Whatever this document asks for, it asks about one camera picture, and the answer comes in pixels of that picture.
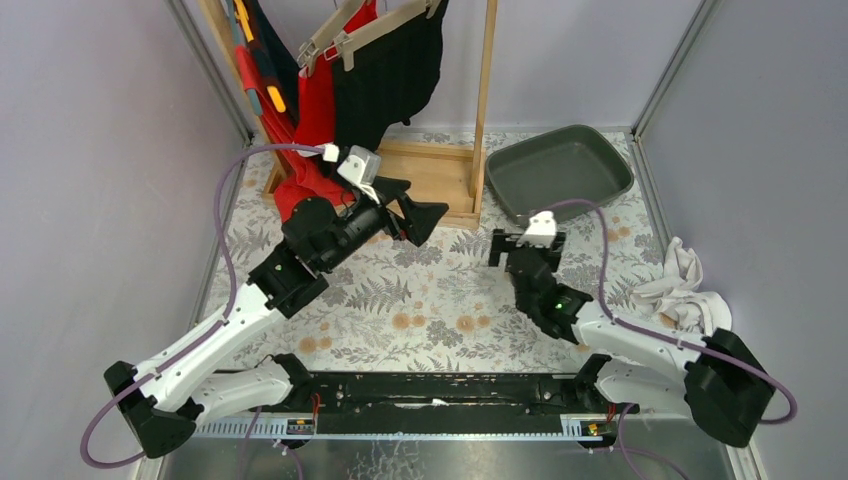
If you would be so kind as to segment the red white-trimmed underwear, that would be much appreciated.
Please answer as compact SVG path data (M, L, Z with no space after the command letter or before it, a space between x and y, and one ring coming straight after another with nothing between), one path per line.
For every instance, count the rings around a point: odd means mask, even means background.
M372 4L364 5L355 14L344 31L350 34L377 17L376 3L372 1ZM302 76L301 69L298 73L300 120L294 134L294 142L297 144L318 146L334 142L336 101L332 66L336 60L327 61L322 53L316 60L311 76Z

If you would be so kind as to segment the black underwear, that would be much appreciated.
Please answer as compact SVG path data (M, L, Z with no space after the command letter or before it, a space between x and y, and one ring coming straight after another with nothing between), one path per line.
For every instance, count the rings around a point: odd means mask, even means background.
M441 77L448 5L439 1L331 63L336 145L374 151L389 126L427 106Z

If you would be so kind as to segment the beige clip hanger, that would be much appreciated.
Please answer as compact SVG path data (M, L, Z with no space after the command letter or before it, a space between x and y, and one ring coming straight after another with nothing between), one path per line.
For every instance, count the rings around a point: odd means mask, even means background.
M299 48L296 58L301 75L309 77L314 73L316 60L329 48L335 38L344 31L344 27L364 5L372 1L346 0L336 8L330 17Z

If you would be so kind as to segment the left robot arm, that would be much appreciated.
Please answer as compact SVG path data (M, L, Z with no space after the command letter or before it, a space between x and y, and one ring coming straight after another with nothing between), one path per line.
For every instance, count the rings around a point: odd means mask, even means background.
M345 213L308 197L283 223L282 241L249 272L234 297L180 340L136 365L118 361L104 373L143 456L163 457L198 427L245 410L300 408L312 399L312 376L293 354L221 373L219 367L276 321L291 319L329 286L338 265L380 232L424 244L449 206L417 202L410 182L380 177L375 197L360 195Z

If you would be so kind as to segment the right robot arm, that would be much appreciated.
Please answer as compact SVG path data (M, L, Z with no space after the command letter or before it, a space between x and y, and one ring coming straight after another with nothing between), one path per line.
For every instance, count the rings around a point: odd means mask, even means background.
M613 320L599 299L554 276L565 236L492 233L488 264L509 275L516 309L544 334L595 354L579 374L607 401L659 401L732 447L749 445L776 388L734 332L710 335Z

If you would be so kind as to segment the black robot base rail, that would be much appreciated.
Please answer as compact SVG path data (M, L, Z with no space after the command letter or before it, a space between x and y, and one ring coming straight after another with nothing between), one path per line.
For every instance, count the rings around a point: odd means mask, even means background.
M264 410L321 435L595 439L624 407L581 375L318 372Z

